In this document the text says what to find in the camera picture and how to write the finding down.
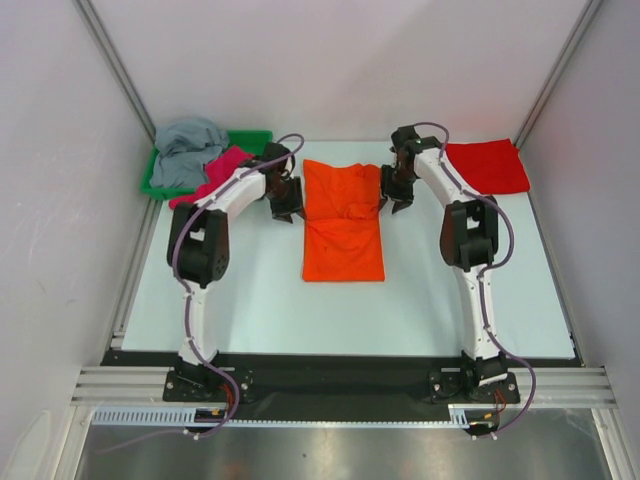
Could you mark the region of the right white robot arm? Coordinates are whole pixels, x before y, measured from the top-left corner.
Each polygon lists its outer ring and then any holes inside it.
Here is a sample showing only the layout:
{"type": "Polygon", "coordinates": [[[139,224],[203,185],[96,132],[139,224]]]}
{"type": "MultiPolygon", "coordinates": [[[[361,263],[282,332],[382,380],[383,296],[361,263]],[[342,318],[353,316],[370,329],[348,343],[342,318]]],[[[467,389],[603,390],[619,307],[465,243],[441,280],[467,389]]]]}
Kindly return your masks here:
{"type": "Polygon", "coordinates": [[[410,207],[414,184],[420,180],[443,207],[440,254],[456,276],[468,336],[461,353],[458,392],[484,401],[508,375],[491,292],[491,271],[505,264],[496,260],[499,221],[508,218],[493,196],[480,194],[451,164],[446,154],[449,131],[435,122],[427,124],[444,133],[440,141],[420,136],[416,131],[420,125],[401,126],[391,134],[394,163],[381,167],[380,205],[391,202],[394,214],[410,207]]]}

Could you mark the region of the orange t-shirt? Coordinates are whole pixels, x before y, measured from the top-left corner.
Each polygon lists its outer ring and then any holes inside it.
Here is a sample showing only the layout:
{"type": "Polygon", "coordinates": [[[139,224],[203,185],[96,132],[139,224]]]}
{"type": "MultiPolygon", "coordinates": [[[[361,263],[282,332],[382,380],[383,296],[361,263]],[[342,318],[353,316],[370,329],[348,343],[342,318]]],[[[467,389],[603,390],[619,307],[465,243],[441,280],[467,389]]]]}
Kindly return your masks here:
{"type": "Polygon", "coordinates": [[[379,221],[380,168],[306,159],[302,278],[313,283],[385,280],[379,221]]]}

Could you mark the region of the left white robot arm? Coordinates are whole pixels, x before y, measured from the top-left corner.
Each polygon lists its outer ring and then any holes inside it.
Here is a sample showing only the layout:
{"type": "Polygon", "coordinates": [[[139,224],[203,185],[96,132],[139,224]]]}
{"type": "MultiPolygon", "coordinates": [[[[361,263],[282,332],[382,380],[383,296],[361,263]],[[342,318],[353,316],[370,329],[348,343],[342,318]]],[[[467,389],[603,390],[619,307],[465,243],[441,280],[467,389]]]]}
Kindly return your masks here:
{"type": "Polygon", "coordinates": [[[205,339],[206,297],[230,263],[231,221],[248,206],[265,198],[276,221],[291,224],[295,216],[305,216],[302,182],[293,174],[300,148],[283,144],[292,138],[304,143],[299,134],[267,143],[261,154],[242,161],[213,192],[173,210],[167,263],[184,288],[185,306],[184,340],[163,394],[168,401],[208,401],[235,390],[233,377],[213,364],[219,348],[205,339]]]}

